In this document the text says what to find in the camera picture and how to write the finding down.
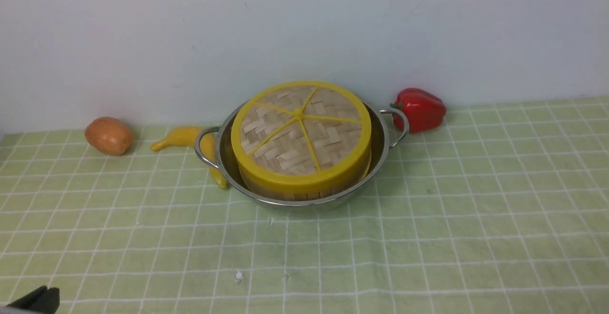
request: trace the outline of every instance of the red bell pepper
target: red bell pepper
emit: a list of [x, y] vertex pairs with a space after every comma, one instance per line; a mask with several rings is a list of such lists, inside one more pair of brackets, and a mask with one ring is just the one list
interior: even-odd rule
[[[410, 133], [437, 128], [444, 121], [446, 106], [441, 99], [419, 88], [406, 88], [398, 94], [391, 107], [404, 112], [410, 125]], [[404, 130], [404, 122], [399, 115], [393, 115], [393, 125]]]

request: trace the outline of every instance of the yellow rim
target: yellow rim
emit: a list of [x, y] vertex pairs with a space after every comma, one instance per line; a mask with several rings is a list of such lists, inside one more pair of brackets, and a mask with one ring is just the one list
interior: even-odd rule
[[[251, 159], [250, 155], [248, 155], [241, 146], [241, 123], [246, 115], [246, 113], [252, 108], [252, 106], [263, 106], [267, 108], [272, 108], [278, 110], [283, 113], [288, 113], [294, 115], [292, 112], [284, 110], [283, 108], [276, 108], [275, 106], [259, 104], [257, 103], [260, 99], [267, 96], [269, 93], [273, 91], [277, 91], [281, 88], [286, 87], [304, 87], [304, 86], [313, 86], [314, 90], [311, 91], [311, 94], [307, 98], [307, 101], [304, 102], [303, 108], [299, 108], [302, 111], [310, 101], [311, 97], [313, 97], [314, 92], [321, 88], [328, 88], [330, 90], [336, 91], [340, 93], [347, 99], [349, 99], [355, 108], [357, 108], [357, 112], [361, 120], [352, 120], [352, 119], [341, 119], [335, 117], [318, 117], [313, 115], [303, 115], [302, 112], [300, 114], [293, 116], [289, 119], [288, 123], [285, 123], [280, 127], [280, 129], [285, 128], [287, 125], [292, 124], [294, 121], [298, 121], [301, 125], [301, 129], [303, 133], [307, 137], [307, 143], [309, 145], [309, 151], [311, 152], [311, 156], [315, 161], [315, 165], [318, 169], [318, 173], [312, 175], [303, 175], [303, 176], [289, 176], [289, 175], [277, 175], [276, 173], [272, 173], [265, 168], [260, 167], [255, 164], [255, 162]], [[319, 164], [317, 161], [317, 156], [313, 151], [313, 146], [311, 146], [311, 142], [309, 141], [309, 136], [304, 128], [302, 119], [324, 119], [324, 120], [335, 120], [335, 121], [343, 121], [346, 123], [358, 122], [361, 123], [362, 133], [360, 136], [357, 145], [353, 148], [352, 153], [344, 158], [344, 160], [340, 161], [337, 165], [333, 166], [324, 171], [319, 171]], [[259, 147], [265, 144], [268, 140], [274, 136], [276, 132], [272, 132], [272, 134], [268, 135], [265, 141], [261, 142]], [[365, 160], [366, 152], [370, 148], [370, 135], [372, 133], [372, 124], [370, 121], [370, 115], [368, 114], [368, 110], [366, 106], [364, 106], [363, 102], [352, 92], [336, 86], [335, 84], [331, 84], [328, 82], [321, 82], [315, 80], [299, 80], [295, 82], [288, 82], [285, 84], [280, 84], [278, 86], [274, 86], [268, 88], [256, 95], [256, 97], [250, 99], [250, 101], [246, 102], [237, 116], [235, 116], [235, 121], [233, 124], [233, 129], [231, 131], [231, 144], [233, 145], [233, 150], [235, 152], [235, 157], [239, 163], [239, 166], [250, 175], [258, 184], [264, 186], [265, 188], [272, 189], [274, 191], [280, 191], [285, 193], [315, 193], [318, 191], [328, 190], [335, 186], [342, 186], [344, 183], [352, 180], [356, 173], [361, 172], [359, 166], [364, 165], [368, 162]]]

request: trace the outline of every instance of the black object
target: black object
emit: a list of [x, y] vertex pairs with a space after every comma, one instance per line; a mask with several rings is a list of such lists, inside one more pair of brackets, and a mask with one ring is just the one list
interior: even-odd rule
[[59, 309], [59, 288], [40, 286], [26, 296], [13, 301], [7, 307], [30, 310], [41, 314], [55, 314]]

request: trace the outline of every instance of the banana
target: banana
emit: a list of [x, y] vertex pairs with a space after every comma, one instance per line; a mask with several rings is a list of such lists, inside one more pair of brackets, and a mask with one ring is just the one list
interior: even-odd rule
[[167, 137], [152, 144], [150, 149], [157, 153], [166, 147], [193, 147], [196, 135], [202, 129], [195, 126], [185, 126], [182, 128], [173, 129], [167, 134]]
[[[201, 128], [195, 126], [176, 128], [171, 130], [169, 134], [167, 134], [167, 137], [152, 144], [150, 149], [156, 153], [162, 149], [165, 149], [166, 147], [193, 147], [194, 141], [201, 130]], [[206, 134], [203, 136], [200, 145], [203, 154], [207, 156], [207, 158], [213, 160], [213, 162], [216, 161], [216, 154], [214, 152], [215, 144], [215, 137], [211, 134]], [[211, 176], [213, 177], [214, 181], [221, 189], [228, 188], [228, 181], [226, 178], [224, 178], [224, 176], [222, 176], [220, 170], [216, 168], [209, 168], [209, 171], [211, 172]]]

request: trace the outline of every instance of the yellow spoke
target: yellow spoke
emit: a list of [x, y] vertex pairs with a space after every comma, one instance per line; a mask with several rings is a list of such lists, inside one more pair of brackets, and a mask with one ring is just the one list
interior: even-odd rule
[[336, 118], [336, 117], [320, 117], [318, 115], [305, 115], [305, 119], [317, 119], [317, 120], [331, 120], [331, 121], [343, 121], [344, 123], [361, 124], [361, 120], [347, 119], [347, 118]]
[[319, 89], [319, 86], [315, 87], [313, 89], [313, 91], [311, 91], [311, 94], [309, 94], [309, 96], [306, 98], [306, 100], [304, 100], [304, 104], [302, 106], [302, 108], [300, 108], [303, 112], [305, 111], [306, 105], [309, 103], [309, 101], [311, 101], [311, 99], [313, 98], [313, 95], [315, 95], [315, 92]]
[[274, 109], [277, 112], [281, 112], [281, 113], [285, 113], [285, 114], [289, 114], [292, 115], [292, 112], [290, 112], [289, 110], [285, 110], [283, 108], [279, 108], [277, 106], [273, 106], [273, 105], [269, 105], [269, 104], [263, 104], [261, 102], [255, 102], [255, 105], [261, 106], [261, 107], [265, 107], [265, 108], [270, 108], [270, 109]]
[[313, 157], [313, 162], [315, 162], [315, 168], [317, 168], [317, 171], [322, 171], [322, 167], [319, 166], [319, 162], [317, 161], [317, 156], [315, 156], [315, 150], [313, 150], [313, 144], [311, 143], [311, 140], [309, 139], [309, 135], [306, 132], [305, 124], [303, 123], [302, 120], [299, 120], [298, 123], [300, 123], [300, 128], [303, 130], [304, 137], [306, 138], [306, 144], [309, 146], [309, 152], [311, 153], [311, 156]]
[[276, 134], [278, 134], [281, 130], [283, 130], [284, 128], [286, 128], [287, 126], [289, 126], [291, 123], [293, 123], [294, 121], [296, 121], [296, 118], [292, 118], [289, 119], [287, 121], [287, 123], [281, 125], [280, 127], [278, 127], [276, 130], [274, 130], [273, 132], [271, 132], [271, 134], [269, 134], [260, 144], [258, 144], [258, 146], [252, 150], [252, 152], [248, 153], [248, 156], [253, 155], [254, 153], [256, 153], [256, 151], [258, 151], [261, 147], [263, 147], [263, 145], [265, 145], [266, 143], [268, 143], [269, 140], [271, 140], [271, 138], [273, 138]]

